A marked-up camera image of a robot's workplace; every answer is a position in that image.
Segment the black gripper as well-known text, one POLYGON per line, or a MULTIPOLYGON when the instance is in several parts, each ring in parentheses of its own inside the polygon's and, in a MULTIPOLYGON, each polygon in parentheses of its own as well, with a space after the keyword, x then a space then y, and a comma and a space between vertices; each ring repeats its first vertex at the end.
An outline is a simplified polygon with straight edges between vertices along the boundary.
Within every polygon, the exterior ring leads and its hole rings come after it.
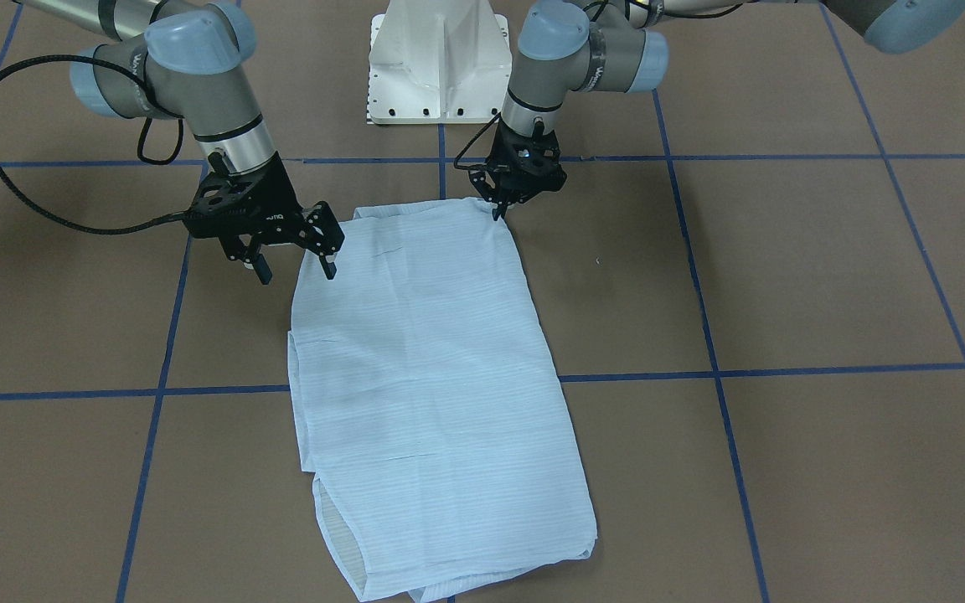
POLYGON ((226 256, 250 264, 263 286, 272 280, 263 245, 299 245, 319 257, 327 280, 336 278, 343 229, 327 203, 310 209, 298 203, 279 153, 241 174, 230 171, 222 152, 210 153, 208 161, 211 173, 200 182, 183 218, 194 238, 217 238, 226 256))
POLYGON ((543 192, 559 191, 567 179, 555 132, 525 137, 508 126, 497 127, 486 160, 468 165, 467 172, 480 198, 493 204, 495 222, 516 204, 543 192))

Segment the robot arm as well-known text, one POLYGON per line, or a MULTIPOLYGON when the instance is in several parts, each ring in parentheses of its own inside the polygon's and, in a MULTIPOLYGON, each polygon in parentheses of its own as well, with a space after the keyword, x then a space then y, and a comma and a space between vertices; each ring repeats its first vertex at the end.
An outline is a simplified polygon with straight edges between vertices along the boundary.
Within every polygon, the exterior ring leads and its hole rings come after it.
POLYGON ((564 186, 555 129, 571 92, 640 93, 658 88, 669 64, 666 20, 702 20, 735 1, 536 1, 517 41, 504 104, 486 160, 468 179, 494 220, 510 207, 564 186))
POLYGON ((190 206, 142 223, 181 223, 214 238, 227 260, 271 281, 265 245, 298 245, 336 275, 344 235, 324 202, 299 205, 246 79, 256 31, 230 1, 31 1, 30 8, 107 38, 74 56, 70 84, 89 110, 122 119, 176 120, 209 164, 190 206))

